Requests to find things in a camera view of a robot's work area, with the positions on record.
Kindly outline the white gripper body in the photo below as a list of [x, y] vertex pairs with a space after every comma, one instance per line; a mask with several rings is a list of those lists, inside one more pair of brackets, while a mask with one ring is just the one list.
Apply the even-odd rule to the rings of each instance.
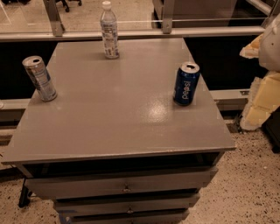
[[280, 72], [280, 14], [273, 19], [261, 37], [259, 64], [269, 71]]

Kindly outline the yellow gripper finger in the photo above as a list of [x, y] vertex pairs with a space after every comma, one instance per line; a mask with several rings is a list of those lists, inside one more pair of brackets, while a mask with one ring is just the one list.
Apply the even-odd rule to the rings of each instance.
[[250, 86], [248, 103], [241, 114], [241, 128], [260, 128], [279, 107], [280, 73], [270, 71], [262, 79], [255, 77]]
[[243, 47], [240, 51], [240, 55], [246, 59], [253, 59], [259, 57], [259, 48], [260, 42], [263, 35], [257, 36], [253, 41], [251, 41], [248, 45]]

